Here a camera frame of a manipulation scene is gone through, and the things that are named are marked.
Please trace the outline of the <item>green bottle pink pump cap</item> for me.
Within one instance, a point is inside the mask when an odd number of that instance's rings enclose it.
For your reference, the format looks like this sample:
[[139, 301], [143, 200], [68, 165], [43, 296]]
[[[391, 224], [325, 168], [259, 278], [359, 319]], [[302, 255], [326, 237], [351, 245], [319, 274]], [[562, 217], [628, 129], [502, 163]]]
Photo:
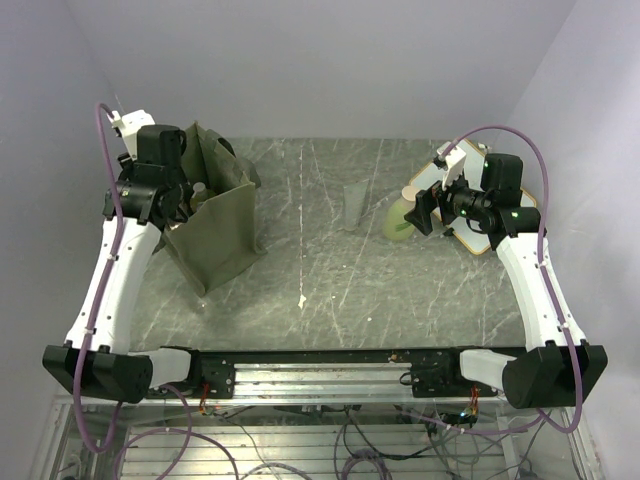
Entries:
[[389, 207], [382, 232], [392, 241], [404, 241], [411, 237], [415, 227], [405, 219], [405, 215], [413, 210], [419, 189], [415, 186], [405, 186], [399, 198]]

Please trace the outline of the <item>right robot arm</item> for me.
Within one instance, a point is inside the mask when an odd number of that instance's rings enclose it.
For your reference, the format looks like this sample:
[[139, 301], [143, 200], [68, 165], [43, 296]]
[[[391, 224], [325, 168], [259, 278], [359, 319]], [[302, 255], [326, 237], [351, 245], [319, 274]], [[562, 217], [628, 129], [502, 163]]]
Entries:
[[433, 180], [418, 181], [414, 207], [405, 214], [423, 235], [433, 230], [432, 213], [450, 225], [464, 220], [487, 236], [514, 290], [525, 331], [525, 351], [509, 356], [486, 348], [465, 349], [440, 373], [450, 394], [465, 394], [476, 382], [505, 394], [517, 409], [577, 407], [608, 363], [601, 345], [579, 328], [555, 277], [540, 211], [522, 203], [522, 160], [489, 154], [480, 186], [470, 186], [465, 154], [436, 157], [427, 166]]

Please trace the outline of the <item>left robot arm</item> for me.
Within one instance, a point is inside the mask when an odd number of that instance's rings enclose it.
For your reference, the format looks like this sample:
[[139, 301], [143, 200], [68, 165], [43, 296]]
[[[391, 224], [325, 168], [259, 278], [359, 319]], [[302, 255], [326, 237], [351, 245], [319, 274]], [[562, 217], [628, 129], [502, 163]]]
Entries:
[[145, 125], [105, 195], [102, 246], [89, 290], [66, 339], [46, 347], [44, 368], [75, 399], [138, 403], [169, 384], [182, 397], [203, 387], [204, 373], [187, 348], [130, 350], [133, 311], [144, 271], [189, 184], [181, 167], [183, 130]]

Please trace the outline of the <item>yellow-green lotion bottle white cap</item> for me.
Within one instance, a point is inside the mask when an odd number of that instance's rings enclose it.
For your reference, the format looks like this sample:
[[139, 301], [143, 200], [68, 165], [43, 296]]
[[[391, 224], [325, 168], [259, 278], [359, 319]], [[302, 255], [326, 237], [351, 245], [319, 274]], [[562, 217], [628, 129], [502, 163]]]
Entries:
[[196, 212], [207, 200], [215, 196], [215, 192], [209, 189], [205, 183], [196, 182], [192, 186], [193, 193], [190, 199], [190, 207]]

